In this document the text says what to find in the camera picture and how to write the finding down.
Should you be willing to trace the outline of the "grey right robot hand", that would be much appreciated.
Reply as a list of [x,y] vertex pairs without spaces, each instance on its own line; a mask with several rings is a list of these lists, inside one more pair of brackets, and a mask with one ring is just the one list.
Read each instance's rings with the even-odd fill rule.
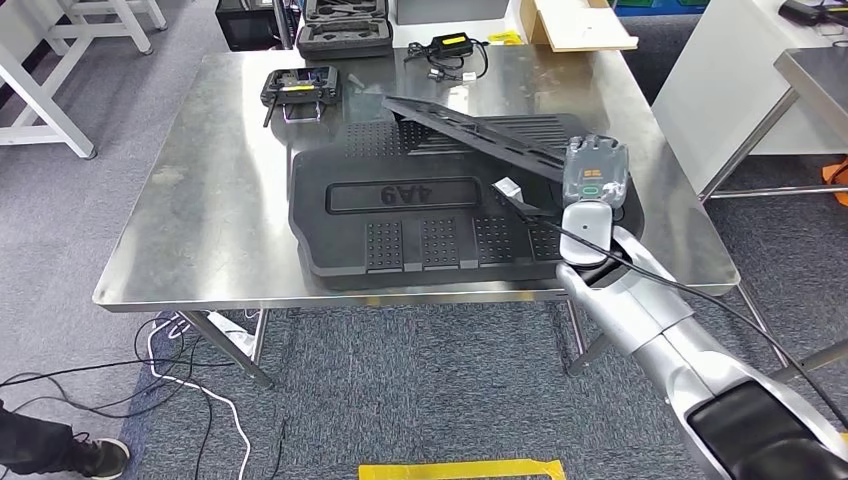
[[589,134],[569,140],[562,174],[565,205],[592,200],[618,209],[625,202],[629,178],[628,148],[617,139]]

